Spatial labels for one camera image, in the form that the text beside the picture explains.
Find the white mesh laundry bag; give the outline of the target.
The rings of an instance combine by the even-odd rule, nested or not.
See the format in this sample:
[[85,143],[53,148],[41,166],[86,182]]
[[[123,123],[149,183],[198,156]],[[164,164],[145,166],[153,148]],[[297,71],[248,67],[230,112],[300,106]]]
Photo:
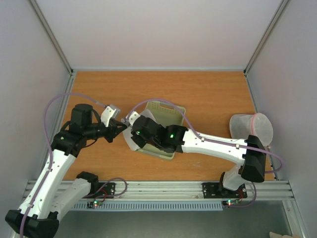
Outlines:
[[[154,115],[152,114],[152,112],[149,109],[145,109],[140,113],[141,116],[145,116],[147,118],[151,118],[152,120],[154,120],[155,122],[157,121],[154,117]],[[123,138],[125,140],[125,142],[127,143],[128,147],[130,148],[130,150],[132,151],[138,151],[140,149],[140,147],[133,141],[132,136],[135,135],[135,133],[132,130],[132,127],[127,127],[124,131],[123,131]]]

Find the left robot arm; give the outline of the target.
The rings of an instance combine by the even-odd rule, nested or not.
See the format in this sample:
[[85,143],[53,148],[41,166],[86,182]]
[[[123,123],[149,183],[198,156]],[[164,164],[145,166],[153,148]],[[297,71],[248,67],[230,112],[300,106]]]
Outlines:
[[82,198],[97,197],[104,185],[89,172],[77,175],[71,186],[56,195],[66,172],[88,141],[104,138],[112,143],[126,125],[117,121],[120,113],[114,105],[99,115],[88,104],[78,104],[71,118],[57,133],[50,145],[49,156],[29,195],[17,210],[9,210],[5,221],[22,238],[52,238],[65,214]]

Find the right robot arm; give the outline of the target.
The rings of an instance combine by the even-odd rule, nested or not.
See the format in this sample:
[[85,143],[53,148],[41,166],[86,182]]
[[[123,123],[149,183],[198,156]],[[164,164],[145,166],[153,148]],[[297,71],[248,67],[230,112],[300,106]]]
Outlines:
[[219,180],[218,190],[223,196],[231,196],[246,182],[264,182],[266,155],[256,136],[249,135],[247,139],[210,136],[185,126],[162,126],[137,113],[132,114],[128,122],[131,139],[140,148],[150,144],[166,153],[197,153],[233,162],[235,166]]

